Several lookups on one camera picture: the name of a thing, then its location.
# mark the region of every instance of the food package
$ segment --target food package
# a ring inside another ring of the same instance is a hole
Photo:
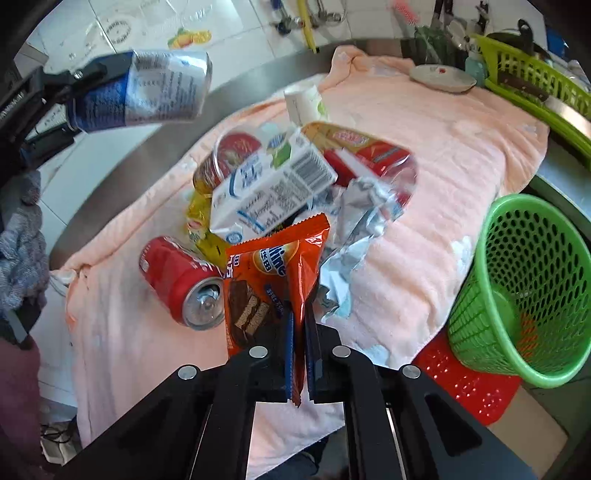
[[[331,314],[347,318],[350,276],[371,242],[402,215],[415,190],[418,165],[405,148],[349,128],[313,122],[302,133],[339,175],[295,220],[325,213],[330,222],[314,312],[321,320]]]
[[[195,190],[187,208],[186,232],[189,236],[191,248],[196,247],[206,260],[224,271],[228,261],[226,248],[229,245],[209,231],[211,208],[211,195],[206,195]]]
[[[304,305],[316,283],[328,233],[326,216],[317,215],[228,248],[223,285],[228,354],[255,345],[274,352],[287,345],[285,387],[296,405],[304,385]]]
[[[392,187],[404,207],[413,195],[417,162],[399,145],[369,134],[326,122],[312,122],[301,132],[320,150],[339,175],[337,184],[347,187],[352,179],[380,178]]]
[[[209,229],[213,190],[254,152],[274,153],[284,138],[285,132],[276,124],[239,125],[220,135],[193,174],[195,192],[186,212],[186,233],[191,247],[222,270],[226,268],[228,243]]]
[[[265,236],[333,184],[334,169],[300,133],[253,153],[213,192],[210,230],[231,245]]]

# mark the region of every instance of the red soda can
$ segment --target red soda can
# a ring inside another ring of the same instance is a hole
[[[139,256],[139,269],[175,322],[205,330],[223,320],[220,269],[178,240],[169,236],[150,240]]]

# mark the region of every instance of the knife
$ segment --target knife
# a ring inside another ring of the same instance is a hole
[[[533,83],[520,79],[507,72],[499,72],[498,81],[500,85],[506,85],[524,93],[534,95],[542,101],[548,110],[556,113],[560,118],[571,124],[587,137],[588,140],[591,140],[591,122],[563,101],[558,100],[556,97],[550,95]]]

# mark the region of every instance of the white carton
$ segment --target white carton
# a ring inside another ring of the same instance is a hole
[[[297,130],[274,153],[252,154],[214,190],[209,229],[232,245],[265,236],[336,179]]]

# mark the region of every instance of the blue and white can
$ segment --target blue and white can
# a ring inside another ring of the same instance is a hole
[[[203,109],[212,79],[212,63],[206,52],[126,54],[132,61],[125,75],[68,103],[67,119],[72,127],[95,132],[195,120]]]

